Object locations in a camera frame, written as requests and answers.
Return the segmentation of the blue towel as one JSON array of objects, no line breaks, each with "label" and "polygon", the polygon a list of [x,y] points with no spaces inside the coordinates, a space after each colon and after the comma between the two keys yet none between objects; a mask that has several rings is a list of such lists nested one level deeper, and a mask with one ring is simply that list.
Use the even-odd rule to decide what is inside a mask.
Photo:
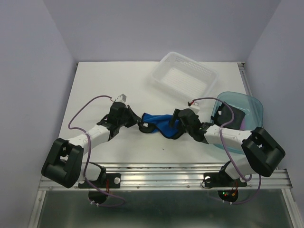
[{"label": "blue towel", "polygon": [[170,126],[171,119],[172,115],[170,114],[152,115],[144,113],[138,127],[142,133],[160,133],[167,139],[176,140],[185,133],[185,130],[179,120],[175,120],[173,126]]}]

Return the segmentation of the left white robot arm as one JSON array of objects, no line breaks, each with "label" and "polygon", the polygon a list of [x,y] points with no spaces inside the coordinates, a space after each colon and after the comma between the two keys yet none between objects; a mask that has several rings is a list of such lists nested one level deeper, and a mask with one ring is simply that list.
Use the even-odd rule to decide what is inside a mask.
[{"label": "left white robot arm", "polygon": [[84,181],[82,159],[89,149],[112,140],[121,127],[129,128],[140,121],[141,118],[129,105],[113,102],[109,113],[92,129],[74,138],[57,138],[53,142],[42,166],[42,176],[66,188],[71,188],[78,181]]}]

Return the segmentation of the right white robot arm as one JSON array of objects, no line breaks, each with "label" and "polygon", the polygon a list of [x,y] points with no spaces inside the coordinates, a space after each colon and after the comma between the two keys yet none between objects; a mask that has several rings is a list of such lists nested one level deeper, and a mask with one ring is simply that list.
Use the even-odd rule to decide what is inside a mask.
[{"label": "right white robot arm", "polygon": [[205,144],[222,144],[225,149],[243,151],[237,161],[228,161],[217,173],[208,173],[210,187],[228,187],[235,180],[244,179],[251,174],[270,177],[285,157],[284,149],[261,127],[254,130],[234,130],[213,123],[202,123],[195,112],[189,108],[176,109],[169,126],[178,122],[178,129],[188,133],[195,141]]}]

